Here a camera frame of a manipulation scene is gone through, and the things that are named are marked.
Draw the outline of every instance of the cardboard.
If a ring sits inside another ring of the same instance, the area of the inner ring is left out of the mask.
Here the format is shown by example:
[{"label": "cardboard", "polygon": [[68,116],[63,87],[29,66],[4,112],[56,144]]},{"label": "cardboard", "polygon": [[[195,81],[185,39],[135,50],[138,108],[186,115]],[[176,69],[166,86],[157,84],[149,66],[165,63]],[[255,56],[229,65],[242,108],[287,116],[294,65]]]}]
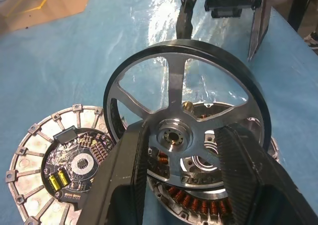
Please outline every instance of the cardboard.
[{"label": "cardboard", "polygon": [[0,34],[85,10],[88,0],[6,0],[0,5]]}]

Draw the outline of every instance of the black rubber rim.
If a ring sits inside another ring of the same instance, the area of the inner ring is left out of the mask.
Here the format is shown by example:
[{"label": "black rubber rim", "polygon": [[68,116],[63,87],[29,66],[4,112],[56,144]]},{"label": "black rubber rim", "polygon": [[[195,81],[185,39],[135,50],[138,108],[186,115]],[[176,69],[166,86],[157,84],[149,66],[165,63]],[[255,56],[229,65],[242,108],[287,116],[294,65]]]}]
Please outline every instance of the black rubber rim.
[{"label": "black rubber rim", "polygon": [[[264,124],[264,141],[263,141],[263,148],[267,151],[270,140],[271,140],[271,120],[268,111],[267,104],[265,99],[262,95],[261,87],[258,82],[255,80],[251,71],[234,55],[230,54],[229,52],[197,40],[186,40],[186,39],[178,39],[178,40],[170,40],[164,41],[159,44],[155,44],[150,46],[134,55],[126,59],[112,74],[110,77],[105,93],[104,93],[104,100],[103,100],[103,108],[104,108],[104,118],[106,122],[106,126],[111,138],[115,141],[115,137],[110,130],[110,126],[107,120],[107,98],[109,95],[109,91],[111,86],[113,85],[114,81],[118,77],[118,75],[130,64],[133,62],[140,60],[146,56],[160,54],[160,53],[184,53],[195,55],[198,57],[202,57],[206,60],[214,62],[215,64],[225,68],[229,71],[232,75],[234,75],[241,83],[246,87],[248,91],[252,94],[254,100],[256,101],[261,116],[263,118]],[[110,111],[111,111],[111,120],[116,131],[116,136],[120,139],[125,132],[125,128],[122,124],[117,100],[112,98],[110,103]]]}]

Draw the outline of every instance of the aluminum wheel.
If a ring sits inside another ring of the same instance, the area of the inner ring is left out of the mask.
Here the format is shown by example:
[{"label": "aluminum wheel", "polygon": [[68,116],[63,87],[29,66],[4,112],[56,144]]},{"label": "aluminum wheel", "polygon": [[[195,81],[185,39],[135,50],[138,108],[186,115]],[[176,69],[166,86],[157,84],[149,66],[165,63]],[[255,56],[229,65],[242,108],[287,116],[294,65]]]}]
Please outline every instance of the aluminum wheel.
[{"label": "aluminum wheel", "polygon": [[[120,86],[125,72],[147,59],[164,57],[168,63],[168,106],[151,111]],[[230,107],[206,118],[196,117],[182,105],[182,87],[185,63],[199,60],[219,68],[233,78],[248,96],[246,102]],[[180,169],[180,160],[199,156],[210,165],[220,167],[217,154],[206,149],[205,132],[236,123],[246,118],[256,118],[261,125],[260,145],[267,151],[271,140],[271,123],[267,105],[258,83],[248,68],[228,52],[194,40],[172,40],[151,46],[123,62],[111,76],[104,95],[105,121],[114,141],[122,137],[125,126],[118,112],[117,101],[147,121],[150,130],[150,147],[168,156],[169,175],[162,177],[149,171],[149,175],[165,183],[187,189],[208,188],[188,183]]]}]

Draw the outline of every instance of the yellow capacitor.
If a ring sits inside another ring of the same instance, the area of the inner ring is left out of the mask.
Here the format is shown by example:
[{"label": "yellow capacitor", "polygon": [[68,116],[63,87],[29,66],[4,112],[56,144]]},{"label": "yellow capacitor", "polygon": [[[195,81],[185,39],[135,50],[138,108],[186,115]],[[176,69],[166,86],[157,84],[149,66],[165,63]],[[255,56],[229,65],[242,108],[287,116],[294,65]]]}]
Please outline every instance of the yellow capacitor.
[{"label": "yellow capacitor", "polygon": [[56,191],[59,191],[61,189],[61,187],[60,187],[58,181],[56,180],[56,178],[54,177],[54,175],[50,175],[49,180],[51,181],[53,188]]},{"label": "yellow capacitor", "polygon": [[62,170],[58,171],[58,176],[63,184],[63,187],[67,186],[69,184],[67,178],[65,177],[64,173]]}]

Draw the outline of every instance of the black circuit board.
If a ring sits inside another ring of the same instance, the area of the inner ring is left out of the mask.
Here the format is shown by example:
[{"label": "black circuit board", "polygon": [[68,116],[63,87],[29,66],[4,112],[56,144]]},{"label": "black circuit board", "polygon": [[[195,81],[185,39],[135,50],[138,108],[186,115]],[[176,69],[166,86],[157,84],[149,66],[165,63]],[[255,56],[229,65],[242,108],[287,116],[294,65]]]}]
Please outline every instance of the black circuit board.
[{"label": "black circuit board", "polygon": [[96,131],[78,133],[62,145],[56,143],[44,166],[44,183],[49,193],[61,202],[82,208],[99,166],[114,147],[111,139]]}]

